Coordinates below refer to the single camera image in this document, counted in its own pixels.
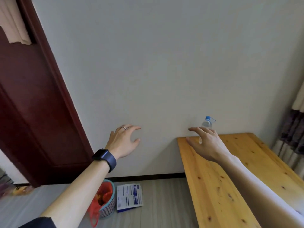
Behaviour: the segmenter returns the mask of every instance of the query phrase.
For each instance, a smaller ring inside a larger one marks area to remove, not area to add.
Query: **black watch strap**
[[[110,171],[111,172],[116,167],[116,159],[115,157],[107,150],[107,149],[99,149],[94,153],[92,156],[94,160],[105,160],[109,164]]]

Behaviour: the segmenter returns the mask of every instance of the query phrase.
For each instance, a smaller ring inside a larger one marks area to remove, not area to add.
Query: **door panel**
[[[91,162],[60,88],[41,45],[10,44],[0,27],[0,148],[34,186],[71,182]]]

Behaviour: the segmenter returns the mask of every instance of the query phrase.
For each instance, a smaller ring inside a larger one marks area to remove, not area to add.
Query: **hand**
[[[135,130],[141,129],[139,126],[131,124],[118,127],[115,132],[110,133],[110,138],[105,146],[110,153],[118,160],[121,157],[128,156],[138,146],[140,139],[137,138],[134,142],[131,141],[131,135]]]
[[[218,162],[222,158],[231,155],[215,130],[204,127],[191,127],[188,130],[196,132],[202,138],[201,145],[191,138],[186,138],[186,140],[195,152],[204,159]]]

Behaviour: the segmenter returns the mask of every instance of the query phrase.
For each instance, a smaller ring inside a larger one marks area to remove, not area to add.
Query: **wooden tabletop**
[[[252,133],[220,138],[254,175],[304,215],[304,182],[260,139]],[[260,227],[223,169],[196,154],[185,138],[177,142],[199,227]]]

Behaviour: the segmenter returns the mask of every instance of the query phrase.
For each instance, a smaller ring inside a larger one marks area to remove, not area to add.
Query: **dark sleeve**
[[[39,217],[20,226],[19,228],[56,228],[53,220],[47,217]]]

